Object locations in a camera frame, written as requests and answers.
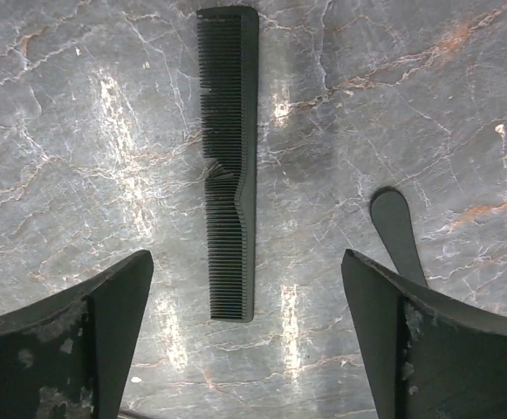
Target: comb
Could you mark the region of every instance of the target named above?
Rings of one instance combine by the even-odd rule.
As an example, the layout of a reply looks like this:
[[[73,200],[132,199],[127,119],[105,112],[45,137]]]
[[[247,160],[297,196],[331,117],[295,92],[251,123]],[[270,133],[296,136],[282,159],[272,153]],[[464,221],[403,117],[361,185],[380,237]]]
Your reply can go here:
[[[197,11],[210,318],[253,320],[259,20],[250,7]]]

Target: marble surface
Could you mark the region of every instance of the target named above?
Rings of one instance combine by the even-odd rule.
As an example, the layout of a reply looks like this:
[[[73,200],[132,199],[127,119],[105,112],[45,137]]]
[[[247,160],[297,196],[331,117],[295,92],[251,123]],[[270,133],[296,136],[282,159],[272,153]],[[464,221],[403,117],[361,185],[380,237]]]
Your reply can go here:
[[[261,18],[257,308],[209,320],[195,10],[0,0],[0,314],[150,249],[122,407],[375,419],[339,265],[390,260],[407,197],[431,287],[507,315],[507,0],[248,1]]]

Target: gray marble countertop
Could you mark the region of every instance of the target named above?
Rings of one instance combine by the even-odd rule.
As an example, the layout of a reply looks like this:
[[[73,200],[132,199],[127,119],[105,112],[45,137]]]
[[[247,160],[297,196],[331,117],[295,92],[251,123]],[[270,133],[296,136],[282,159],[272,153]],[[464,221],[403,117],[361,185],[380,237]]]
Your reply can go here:
[[[507,0],[249,1],[261,18],[257,308],[209,320],[195,10],[0,0],[0,314],[146,248],[122,407],[376,418],[339,271],[390,266],[407,197],[430,286],[507,315]]]

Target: fine comb teeth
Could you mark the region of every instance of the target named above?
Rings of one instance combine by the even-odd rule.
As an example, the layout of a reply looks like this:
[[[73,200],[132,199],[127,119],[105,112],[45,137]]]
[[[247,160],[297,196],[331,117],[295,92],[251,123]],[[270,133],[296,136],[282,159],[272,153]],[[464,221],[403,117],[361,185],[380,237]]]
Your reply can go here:
[[[197,11],[210,318],[253,319],[259,21],[249,7]]]

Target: comb tooth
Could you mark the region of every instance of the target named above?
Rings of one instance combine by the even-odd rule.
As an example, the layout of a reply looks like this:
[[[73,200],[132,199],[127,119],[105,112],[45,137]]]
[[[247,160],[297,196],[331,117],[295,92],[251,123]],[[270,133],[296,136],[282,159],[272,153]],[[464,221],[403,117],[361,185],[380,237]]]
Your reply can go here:
[[[258,16],[197,11],[210,318],[251,321],[255,275]]]

